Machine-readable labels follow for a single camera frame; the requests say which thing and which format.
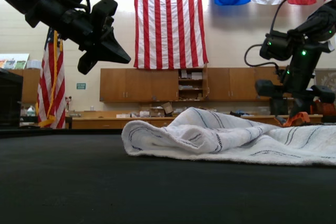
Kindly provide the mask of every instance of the white wall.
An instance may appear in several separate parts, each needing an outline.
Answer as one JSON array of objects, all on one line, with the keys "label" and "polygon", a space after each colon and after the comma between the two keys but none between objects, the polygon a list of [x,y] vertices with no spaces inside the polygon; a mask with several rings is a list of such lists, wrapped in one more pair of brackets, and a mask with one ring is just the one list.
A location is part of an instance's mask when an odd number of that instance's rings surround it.
[{"label": "white wall", "polygon": [[[134,0],[116,0],[119,3],[115,15],[114,33],[120,45],[132,57],[128,65],[99,62],[86,76],[77,71],[82,55],[78,46],[65,41],[66,95],[71,95],[72,109],[96,110],[137,109],[136,104],[103,104],[99,102],[100,68],[132,68],[134,61],[135,15]],[[322,0],[313,6],[285,4],[279,12],[275,28],[287,31],[301,24],[309,14],[322,5]],[[263,42],[269,32],[271,20],[277,6],[249,3],[242,6],[216,6],[213,0],[203,0],[206,49],[209,67],[245,67],[243,55],[252,44]],[[24,16],[4,0],[0,0],[0,53],[29,53],[31,59],[42,59],[47,27],[39,24],[35,29],[25,22]],[[249,62],[261,63],[259,49],[252,50]],[[335,52],[324,54],[318,68],[335,68]],[[76,90],[77,82],[86,82],[86,90]],[[222,111],[235,109],[251,110],[255,104],[217,103]]]}]

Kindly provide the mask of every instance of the american flag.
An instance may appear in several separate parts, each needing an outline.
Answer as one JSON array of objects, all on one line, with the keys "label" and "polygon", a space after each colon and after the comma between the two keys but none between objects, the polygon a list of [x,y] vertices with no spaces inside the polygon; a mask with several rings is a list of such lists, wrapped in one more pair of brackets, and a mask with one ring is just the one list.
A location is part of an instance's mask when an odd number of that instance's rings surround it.
[{"label": "american flag", "polygon": [[63,43],[60,35],[49,28],[37,93],[39,126],[64,128],[65,107]]},{"label": "american flag", "polygon": [[134,67],[185,69],[208,63],[202,0],[134,0],[134,5]]}]

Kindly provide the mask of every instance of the striped towel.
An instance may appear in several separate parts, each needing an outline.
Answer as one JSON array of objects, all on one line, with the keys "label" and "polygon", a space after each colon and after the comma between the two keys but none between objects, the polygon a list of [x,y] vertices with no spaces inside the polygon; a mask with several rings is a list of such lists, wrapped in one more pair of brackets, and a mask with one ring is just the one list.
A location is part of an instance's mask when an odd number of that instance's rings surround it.
[{"label": "striped towel", "polygon": [[336,126],[280,128],[189,108],[168,127],[132,121],[122,140],[131,156],[276,165],[336,165]]}]

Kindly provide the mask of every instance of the green sign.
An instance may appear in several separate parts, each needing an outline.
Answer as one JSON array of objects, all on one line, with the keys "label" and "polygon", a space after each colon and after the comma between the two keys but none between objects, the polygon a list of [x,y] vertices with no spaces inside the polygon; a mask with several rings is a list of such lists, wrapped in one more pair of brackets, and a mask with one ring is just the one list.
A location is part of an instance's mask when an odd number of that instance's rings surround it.
[{"label": "green sign", "polygon": [[78,83],[77,89],[86,89],[86,83]]}]

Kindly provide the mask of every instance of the black table surface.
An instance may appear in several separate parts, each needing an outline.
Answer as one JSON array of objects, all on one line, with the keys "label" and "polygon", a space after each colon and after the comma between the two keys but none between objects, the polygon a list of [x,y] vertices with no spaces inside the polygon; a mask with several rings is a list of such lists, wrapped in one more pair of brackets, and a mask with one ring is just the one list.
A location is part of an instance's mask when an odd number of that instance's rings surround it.
[{"label": "black table surface", "polygon": [[120,134],[0,140],[1,223],[336,223],[336,169],[130,157]]}]

